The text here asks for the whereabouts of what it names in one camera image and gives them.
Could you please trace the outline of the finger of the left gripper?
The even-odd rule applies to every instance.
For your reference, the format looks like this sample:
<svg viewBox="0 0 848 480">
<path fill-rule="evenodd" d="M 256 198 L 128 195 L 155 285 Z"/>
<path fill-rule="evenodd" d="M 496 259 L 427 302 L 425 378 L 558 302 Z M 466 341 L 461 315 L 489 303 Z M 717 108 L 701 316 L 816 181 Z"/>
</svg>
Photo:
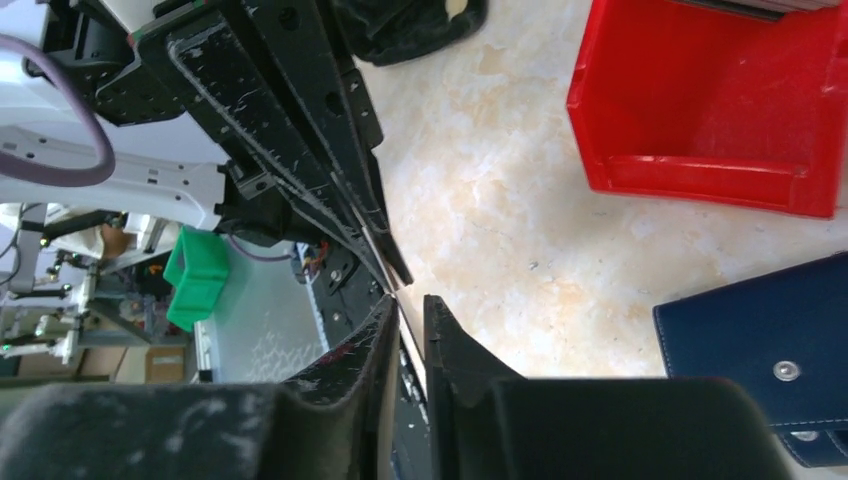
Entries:
<svg viewBox="0 0 848 480">
<path fill-rule="evenodd" d="M 309 229 L 346 247 L 384 282 L 351 204 L 330 173 L 342 177 L 389 269 L 400 286 L 410 285 L 414 277 L 391 232 L 380 168 L 348 95 L 345 77 L 358 70 L 330 4 L 276 2 L 271 14 L 256 21 L 270 49 L 279 120 L 228 126 L 221 146 L 230 155 L 248 154 Z"/>
</svg>

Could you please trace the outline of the navy leather card holder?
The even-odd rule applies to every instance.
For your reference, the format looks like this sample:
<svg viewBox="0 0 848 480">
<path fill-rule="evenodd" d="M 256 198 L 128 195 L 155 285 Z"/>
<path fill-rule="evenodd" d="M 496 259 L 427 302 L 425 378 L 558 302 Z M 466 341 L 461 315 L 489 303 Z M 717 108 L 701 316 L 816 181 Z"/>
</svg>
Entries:
<svg viewBox="0 0 848 480">
<path fill-rule="evenodd" d="M 658 305 L 670 377 L 741 386 L 801 466 L 847 464 L 847 255 Z"/>
</svg>

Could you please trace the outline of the gold credit card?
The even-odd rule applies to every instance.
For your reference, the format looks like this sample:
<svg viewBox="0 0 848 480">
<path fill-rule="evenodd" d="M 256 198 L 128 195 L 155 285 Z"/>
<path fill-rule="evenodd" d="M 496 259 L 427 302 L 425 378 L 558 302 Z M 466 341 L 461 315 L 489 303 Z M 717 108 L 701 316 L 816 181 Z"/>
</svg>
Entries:
<svg viewBox="0 0 848 480">
<path fill-rule="evenodd" d="M 404 343 L 405 349 L 408 351 L 407 355 L 409 357 L 409 363 L 413 367 L 414 373 L 422 385 L 422 389 L 426 389 L 426 370 L 423 362 L 423 356 L 421 354 L 420 348 L 416 342 L 414 334 L 410 328 L 410 318 L 407 315 L 407 312 L 404 308 L 404 304 L 401 302 L 401 298 L 398 296 L 398 290 L 400 284 L 398 280 L 394 276 L 394 271 L 389 269 L 389 265 L 386 262 L 386 259 L 383 253 L 378 248 L 377 243 L 375 242 L 372 231 L 369 229 L 369 225 L 367 220 L 362 216 L 360 210 L 358 209 L 358 205 L 355 203 L 355 198 L 347 189 L 344 184 L 344 180 L 342 177 L 337 175 L 334 172 L 330 173 L 330 178 L 335 184 L 336 188 L 339 190 L 341 196 L 343 196 L 350 204 L 351 204 L 351 213 L 357 220 L 357 222 L 361 226 L 362 234 L 366 239 L 370 250 L 373 253 L 373 256 L 376 259 L 376 263 L 379 267 L 380 275 L 384 280 L 386 286 L 384 290 L 388 293 L 392 298 L 394 298 L 398 304 L 398 309 L 400 312 L 400 334 Z"/>
</svg>

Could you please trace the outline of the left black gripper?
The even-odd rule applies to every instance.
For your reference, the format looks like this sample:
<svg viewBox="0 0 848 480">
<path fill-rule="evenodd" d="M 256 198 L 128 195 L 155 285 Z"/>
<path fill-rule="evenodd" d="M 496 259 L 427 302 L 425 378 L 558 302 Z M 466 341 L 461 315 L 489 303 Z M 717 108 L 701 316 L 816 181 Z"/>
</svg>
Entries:
<svg viewBox="0 0 848 480">
<path fill-rule="evenodd" d="M 260 167 L 293 210 L 385 288 L 398 248 L 375 148 L 383 132 L 333 8 L 276 1 L 45 2 L 41 45 L 116 126 L 192 117 Z"/>
</svg>

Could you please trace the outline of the red plastic bin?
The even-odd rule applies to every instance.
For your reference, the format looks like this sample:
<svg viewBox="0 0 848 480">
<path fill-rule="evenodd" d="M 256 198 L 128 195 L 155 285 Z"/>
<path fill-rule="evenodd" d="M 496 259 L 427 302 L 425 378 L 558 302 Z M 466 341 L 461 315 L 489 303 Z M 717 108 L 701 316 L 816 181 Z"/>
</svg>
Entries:
<svg viewBox="0 0 848 480">
<path fill-rule="evenodd" d="M 830 218 L 847 158 L 847 9 L 766 22 L 596 1 L 566 107 L 594 191 Z"/>
</svg>

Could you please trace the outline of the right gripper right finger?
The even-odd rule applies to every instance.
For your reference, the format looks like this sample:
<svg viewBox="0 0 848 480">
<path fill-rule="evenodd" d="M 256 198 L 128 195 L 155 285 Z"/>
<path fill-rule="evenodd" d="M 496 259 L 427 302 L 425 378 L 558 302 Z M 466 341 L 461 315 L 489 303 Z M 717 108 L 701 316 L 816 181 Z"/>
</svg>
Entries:
<svg viewBox="0 0 848 480">
<path fill-rule="evenodd" d="M 423 301 L 437 479 L 787 479 L 749 396 L 727 380 L 527 378 Z"/>
</svg>

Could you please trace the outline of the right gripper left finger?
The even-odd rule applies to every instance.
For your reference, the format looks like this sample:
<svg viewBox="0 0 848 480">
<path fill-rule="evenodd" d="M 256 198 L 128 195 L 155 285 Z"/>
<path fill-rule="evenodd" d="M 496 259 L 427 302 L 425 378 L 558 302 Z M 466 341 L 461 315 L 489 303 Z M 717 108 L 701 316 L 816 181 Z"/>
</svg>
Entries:
<svg viewBox="0 0 848 480">
<path fill-rule="evenodd" d="M 280 383 L 58 383 L 1 426 L 5 479 L 386 479 L 398 365 L 384 296 Z"/>
</svg>

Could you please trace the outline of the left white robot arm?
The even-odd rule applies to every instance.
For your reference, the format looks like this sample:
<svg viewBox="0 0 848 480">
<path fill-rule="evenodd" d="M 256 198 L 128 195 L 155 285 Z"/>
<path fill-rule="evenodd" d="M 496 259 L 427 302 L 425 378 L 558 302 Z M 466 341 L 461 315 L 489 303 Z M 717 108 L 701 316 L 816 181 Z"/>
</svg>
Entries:
<svg viewBox="0 0 848 480">
<path fill-rule="evenodd" d="M 328 242 L 394 288 L 381 140 L 329 1 L 1 5 L 5 202 Z"/>
</svg>

